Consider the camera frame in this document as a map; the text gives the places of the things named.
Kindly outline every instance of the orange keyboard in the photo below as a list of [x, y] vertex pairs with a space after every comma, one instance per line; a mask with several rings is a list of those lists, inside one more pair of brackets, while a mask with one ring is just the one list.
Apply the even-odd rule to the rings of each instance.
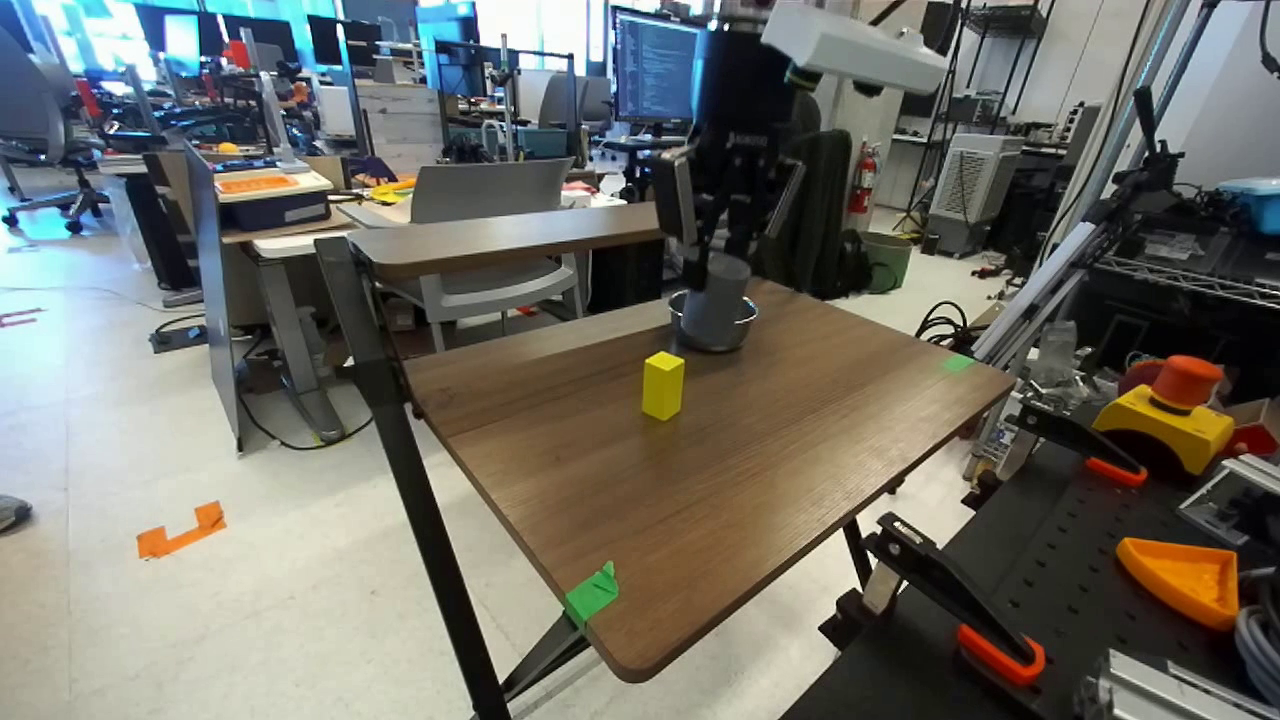
[[262, 190], [280, 190], [283, 187], [293, 187], [296, 184], [298, 184], [298, 181], [291, 178], [289, 176], [268, 176], [265, 178], [228, 179], [214, 183], [214, 186], [218, 188], [218, 192], [223, 195], [237, 195], [241, 192], [259, 192]]

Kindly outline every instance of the white tiled floor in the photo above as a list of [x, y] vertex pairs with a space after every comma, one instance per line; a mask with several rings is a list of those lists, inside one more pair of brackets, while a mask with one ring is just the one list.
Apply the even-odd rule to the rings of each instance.
[[[110, 220], [67, 240], [56, 213], [0, 234], [0, 287], [101, 287], [157, 304]], [[1000, 281], [916, 255], [906, 287], [837, 302], [914, 329], [936, 300], [970, 313]], [[323, 452], [237, 457], [201, 350], [151, 355], [161, 315], [99, 290], [0, 290], [0, 492], [35, 502], [0, 537], [0, 717], [466, 717], [453, 662], [378, 438]], [[357, 396], [338, 392], [358, 421]], [[264, 421], [305, 437], [280, 397]], [[516, 546], [439, 443], [416, 424], [490, 652], [509, 669], [558, 612]], [[968, 518], [964, 447], [925, 462], [874, 503], [938, 539]], [[228, 529], [159, 561], [134, 536], [180, 530], [218, 500]], [[854, 582], [827, 542], [644, 685], [590, 653], [522, 698], [525, 717], [776, 717], [829, 664], [817, 625]]]

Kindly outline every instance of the trash can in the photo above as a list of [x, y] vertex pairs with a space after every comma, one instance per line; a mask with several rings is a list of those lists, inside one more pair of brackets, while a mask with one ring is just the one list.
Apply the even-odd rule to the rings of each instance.
[[879, 232], [864, 232], [861, 236], [872, 269], [867, 292], [879, 295], [902, 287], [906, 265], [911, 261], [911, 241]]

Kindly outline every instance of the green tape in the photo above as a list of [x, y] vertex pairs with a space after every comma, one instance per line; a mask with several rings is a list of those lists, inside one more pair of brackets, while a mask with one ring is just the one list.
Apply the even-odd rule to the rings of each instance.
[[959, 373], [969, 365], [973, 365], [973, 357], [966, 355], [952, 355], [946, 363], [942, 364], [942, 369], [948, 373]]
[[604, 610], [618, 598], [618, 580], [613, 577], [613, 561], [604, 564], [598, 573], [582, 580], [582, 584], [564, 593], [564, 609], [579, 628], [591, 615]]

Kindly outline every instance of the red fire extinguisher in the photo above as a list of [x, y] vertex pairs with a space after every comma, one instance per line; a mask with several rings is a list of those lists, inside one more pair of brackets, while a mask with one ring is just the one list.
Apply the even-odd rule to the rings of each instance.
[[858, 170], [854, 173], [854, 187], [849, 192], [850, 215], [863, 215], [870, 209], [872, 191], [876, 190], [876, 176], [879, 173], [876, 156], [876, 146], [868, 146], [863, 141]]

